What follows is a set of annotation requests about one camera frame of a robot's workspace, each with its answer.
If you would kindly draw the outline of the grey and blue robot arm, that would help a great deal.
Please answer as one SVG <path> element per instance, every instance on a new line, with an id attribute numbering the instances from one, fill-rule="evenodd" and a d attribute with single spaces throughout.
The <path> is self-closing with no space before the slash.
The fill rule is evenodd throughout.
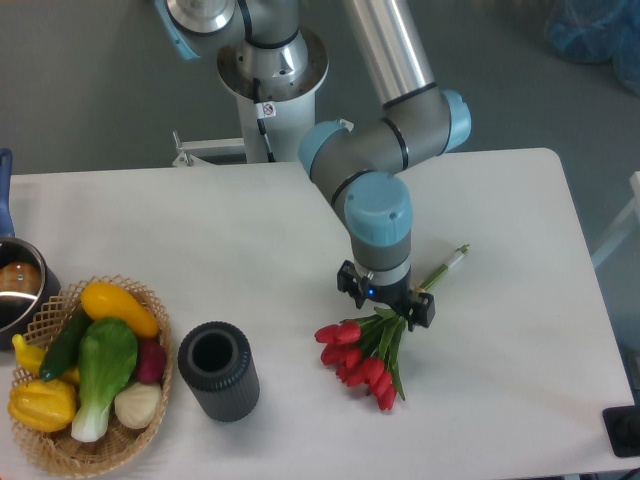
<path id="1" fill-rule="evenodd" d="M 464 143 L 471 116 L 458 93 L 438 87 L 407 4 L 344 5 L 384 111 L 364 129 L 316 121 L 328 55 L 301 24 L 297 2 L 155 7 L 184 59 L 215 57 L 242 130 L 238 138 L 177 141 L 178 160 L 241 155 L 250 163 L 301 163 L 350 236 L 353 256 L 338 271 L 338 289 L 357 305 L 384 304 L 410 326 L 428 327 L 435 304 L 410 285 L 413 209 L 399 173 Z"/>

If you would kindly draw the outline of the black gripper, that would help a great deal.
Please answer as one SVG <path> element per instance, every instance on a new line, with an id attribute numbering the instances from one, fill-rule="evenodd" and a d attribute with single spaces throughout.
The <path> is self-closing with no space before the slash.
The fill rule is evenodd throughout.
<path id="1" fill-rule="evenodd" d="M 337 289 L 349 295 L 357 309 L 366 300 L 384 304 L 400 312 L 407 328 L 428 328 L 435 316 L 434 296 L 425 291 L 409 291 L 410 268 L 390 271 L 368 271 L 360 276 L 355 264 L 345 260 L 337 272 Z"/>

